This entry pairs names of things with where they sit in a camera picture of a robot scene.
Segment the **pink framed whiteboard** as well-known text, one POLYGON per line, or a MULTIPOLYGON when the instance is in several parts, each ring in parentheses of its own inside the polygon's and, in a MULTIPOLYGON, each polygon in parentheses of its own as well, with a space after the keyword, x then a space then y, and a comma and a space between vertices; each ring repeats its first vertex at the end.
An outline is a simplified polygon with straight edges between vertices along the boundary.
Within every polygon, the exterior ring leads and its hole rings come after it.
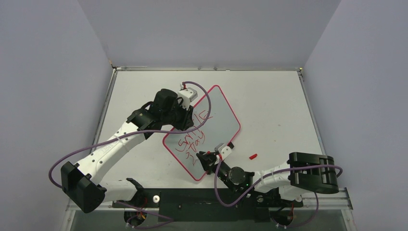
POLYGON ((214 151, 220 143, 231 142, 241 130, 241 124, 219 85, 208 91, 208 100, 203 96, 194 106, 192 120, 194 126, 200 125, 209 114, 208 120, 197 130, 183 134, 167 134, 163 146, 173 155, 184 170, 195 181, 200 181, 205 171, 196 157, 199 151, 214 151))

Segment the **red marker cap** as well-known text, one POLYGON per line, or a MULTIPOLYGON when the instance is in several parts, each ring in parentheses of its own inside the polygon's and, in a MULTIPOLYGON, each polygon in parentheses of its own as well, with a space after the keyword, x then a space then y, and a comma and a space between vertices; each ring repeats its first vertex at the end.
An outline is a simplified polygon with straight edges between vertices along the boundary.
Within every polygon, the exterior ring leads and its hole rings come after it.
POLYGON ((249 157, 250 160, 253 160, 257 157, 257 154, 253 154, 252 156, 249 157))

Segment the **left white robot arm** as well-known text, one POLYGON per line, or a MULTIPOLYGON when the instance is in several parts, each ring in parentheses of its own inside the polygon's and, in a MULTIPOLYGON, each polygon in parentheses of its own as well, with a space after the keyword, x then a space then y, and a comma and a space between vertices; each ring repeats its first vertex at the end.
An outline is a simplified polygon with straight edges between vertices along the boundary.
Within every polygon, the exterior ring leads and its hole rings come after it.
POLYGON ((193 106, 197 91, 184 88, 178 92, 161 89, 153 101, 132 112, 122 126, 102 145, 75 164, 61 167, 62 190, 84 212, 95 210, 101 203, 122 200, 132 207, 143 202, 142 186, 127 178, 103 181, 106 173, 131 149, 152 136, 153 130, 171 125, 179 131, 193 127, 193 106))

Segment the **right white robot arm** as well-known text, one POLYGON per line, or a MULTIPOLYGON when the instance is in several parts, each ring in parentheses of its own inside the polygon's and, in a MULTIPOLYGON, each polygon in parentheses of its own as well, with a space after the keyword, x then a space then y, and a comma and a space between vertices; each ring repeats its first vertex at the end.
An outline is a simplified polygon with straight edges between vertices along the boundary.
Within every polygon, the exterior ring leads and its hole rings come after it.
POLYGON ((219 151, 196 154, 204 171, 214 174, 214 182, 222 181, 238 199, 249 194, 267 195, 277 205, 284 205, 307 192, 335 194, 339 191, 338 177, 343 170, 328 155, 293 152, 283 164, 274 168, 248 172, 241 167, 229 167, 219 151))

